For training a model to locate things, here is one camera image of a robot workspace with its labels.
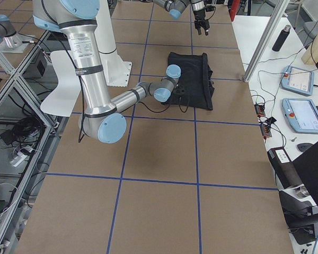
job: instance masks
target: tablet screen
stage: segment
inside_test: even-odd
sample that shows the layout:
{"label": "tablet screen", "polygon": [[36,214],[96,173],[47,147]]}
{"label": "tablet screen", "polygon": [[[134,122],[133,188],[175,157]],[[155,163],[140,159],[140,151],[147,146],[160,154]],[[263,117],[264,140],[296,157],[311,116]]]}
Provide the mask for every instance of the tablet screen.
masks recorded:
{"label": "tablet screen", "polygon": [[292,88],[308,92],[310,90],[310,72],[292,68],[288,85]]}
{"label": "tablet screen", "polygon": [[318,117],[309,101],[289,100],[301,129],[318,130]]}

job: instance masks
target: tablet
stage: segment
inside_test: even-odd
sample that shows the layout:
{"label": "tablet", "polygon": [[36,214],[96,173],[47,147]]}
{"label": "tablet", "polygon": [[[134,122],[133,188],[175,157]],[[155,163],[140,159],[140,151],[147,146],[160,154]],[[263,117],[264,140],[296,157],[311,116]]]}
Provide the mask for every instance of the tablet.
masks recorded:
{"label": "tablet", "polygon": [[318,110],[311,99],[284,98],[281,104],[296,132],[318,134]]}
{"label": "tablet", "polygon": [[289,91],[302,95],[312,95],[314,72],[289,66],[284,70],[281,86]]}

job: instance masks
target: black computer mouse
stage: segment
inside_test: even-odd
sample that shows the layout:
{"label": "black computer mouse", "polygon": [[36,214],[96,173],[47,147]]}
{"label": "black computer mouse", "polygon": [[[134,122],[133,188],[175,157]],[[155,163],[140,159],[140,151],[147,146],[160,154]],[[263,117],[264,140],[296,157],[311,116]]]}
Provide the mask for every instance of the black computer mouse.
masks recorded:
{"label": "black computer mouse", "polygon": [[308,148],[310,148],[313,144],[311,143],[301,143],[297,145],[297,148],[300,152],[305,152]]}

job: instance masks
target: blue cable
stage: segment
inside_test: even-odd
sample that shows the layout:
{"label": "blue cable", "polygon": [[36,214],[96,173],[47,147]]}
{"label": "blue cable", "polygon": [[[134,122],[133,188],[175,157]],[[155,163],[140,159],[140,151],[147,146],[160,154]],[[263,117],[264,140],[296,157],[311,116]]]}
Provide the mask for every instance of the blue cable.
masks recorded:
{"label": "blue cable", "polygon": [[316,241],[315,241],[314,246],[313,246],[312,254],[314,254],[314,251],[316,249],[317,243],[318,243],[318,235],[317,235]]}

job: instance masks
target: red object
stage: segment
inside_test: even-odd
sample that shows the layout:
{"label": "red object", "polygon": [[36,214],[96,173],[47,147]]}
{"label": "red object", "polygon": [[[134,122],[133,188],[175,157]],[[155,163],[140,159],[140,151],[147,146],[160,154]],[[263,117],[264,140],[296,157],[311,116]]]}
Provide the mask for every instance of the red object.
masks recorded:
{"label": "red object", "polygon": [[240,3],[240,0],[233,0],[232,7],[229,12],[229,17],[231,18],[231,21],[234,21],[234,17],[238,11],[239,3]]}

